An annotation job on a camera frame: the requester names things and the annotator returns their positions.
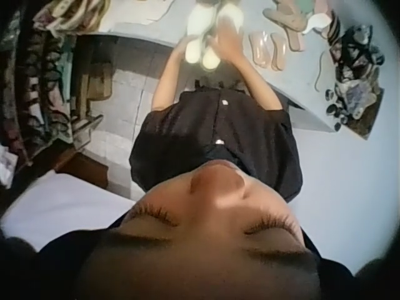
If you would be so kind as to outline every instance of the hand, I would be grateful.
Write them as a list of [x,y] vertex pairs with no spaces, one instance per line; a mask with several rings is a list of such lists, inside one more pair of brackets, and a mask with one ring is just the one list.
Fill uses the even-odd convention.
[[175,60],[177,63],[181,63],[182,58],[184,57],[186,46],[189,42],[193,41],[194,39],[198,38],[196,35],[190,35],[183,37],[175,46],[174,50],[172,50],[170,58]]
[[210,37],[208,43],[219,58],[233,65],[244,58],[243,32],[237,33],[234,24],[228,18],[218,22],[217,38]]

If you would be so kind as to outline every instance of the black sleeve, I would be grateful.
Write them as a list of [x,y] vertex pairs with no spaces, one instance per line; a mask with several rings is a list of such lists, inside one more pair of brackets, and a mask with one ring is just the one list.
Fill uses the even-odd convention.
[[289,114],[283,110],[266,111],[264,133],[267,184],[288,203],[300,193],[303,186],[298,147]]
[[144,191],[156,184],[154,174],[161,166],[163,148],[168,145],[165,140],[167,136],[163,134],[163,123],[169,110],[170,107],[163,111],[152,111],[146,116],[129,157],[132,180]]

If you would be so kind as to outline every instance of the shoe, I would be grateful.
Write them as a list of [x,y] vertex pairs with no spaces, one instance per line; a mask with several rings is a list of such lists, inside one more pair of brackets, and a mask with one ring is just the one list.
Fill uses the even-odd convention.
[[279,4],[284,4],[289,6],[293,13],[292,14],[284,14],[281,11],[277,11],[274,9],[266,8],[262,11],[262,14],[265,18],[270,21],[277,23],[281,27],[286,26],[298,33],[303,32],[307,28],[307,18],[303,15],[298,7],[296,7],[290,1],[281,1]]
[[[244,22],[244,14],[236,5],[231,3],[225,4],[221,10],[217,14],[216,24],[218,24],[219,20],[222,18],[228,18],[234,24],[237,33],[241,30]],[[208,46],[204,52],[204,56],[202,59],[202,66],[207,71],[213,71],[221,62],[221,59],[214,52],[211,46]]]
[[189,15],[186,34],[198,36],[186,46],[185,60],[189,64],[196,64],[201,60],[203,39],[214,25],[217,6],[197,3]]

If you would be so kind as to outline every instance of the eyebrow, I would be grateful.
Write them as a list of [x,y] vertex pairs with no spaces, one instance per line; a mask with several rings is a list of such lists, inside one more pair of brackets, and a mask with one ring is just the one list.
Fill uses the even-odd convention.
[[104,238],[102,245],[114,248],[129,248],[135,250],[165,248],[171,244],[170,239],[148,236],[131,236],[117,231],[111,231]]
[[252,259],[262,264],[279,264],[291,268],[298,268],[306,272],[315,272],[318,268],[319,258],[311,252],[266,252],[259,249],[244,249],[244,252]]

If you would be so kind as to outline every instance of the black shirt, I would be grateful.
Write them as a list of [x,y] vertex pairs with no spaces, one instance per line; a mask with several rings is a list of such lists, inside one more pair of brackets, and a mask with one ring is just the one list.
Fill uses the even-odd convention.
[[132,180],[148,191],[211,159],[232,161],[287,202],[303,184],[289,114],[231,89],[184,92],[149,113],[129,161]]

